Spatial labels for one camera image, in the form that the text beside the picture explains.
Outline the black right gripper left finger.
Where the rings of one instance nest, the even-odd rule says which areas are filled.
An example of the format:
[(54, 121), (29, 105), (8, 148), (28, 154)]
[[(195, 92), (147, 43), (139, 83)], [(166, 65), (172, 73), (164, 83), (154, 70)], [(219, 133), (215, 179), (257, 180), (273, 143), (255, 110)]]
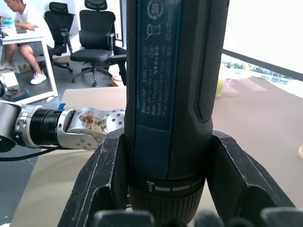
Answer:
[(88, 227), (98, 211), (125, 210), (127, 187), (124, 133), (113, 131), (80, 170), (58, 226)]

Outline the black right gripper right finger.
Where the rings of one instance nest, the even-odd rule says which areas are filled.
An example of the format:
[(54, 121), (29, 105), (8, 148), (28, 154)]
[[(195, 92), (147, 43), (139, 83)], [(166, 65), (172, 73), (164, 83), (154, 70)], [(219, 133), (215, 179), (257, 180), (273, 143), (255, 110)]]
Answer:
[(220, 131), (213, 131), (206, 179), (222, 220), (260, 220), (264, 208), (294, 207), (269, 172)]

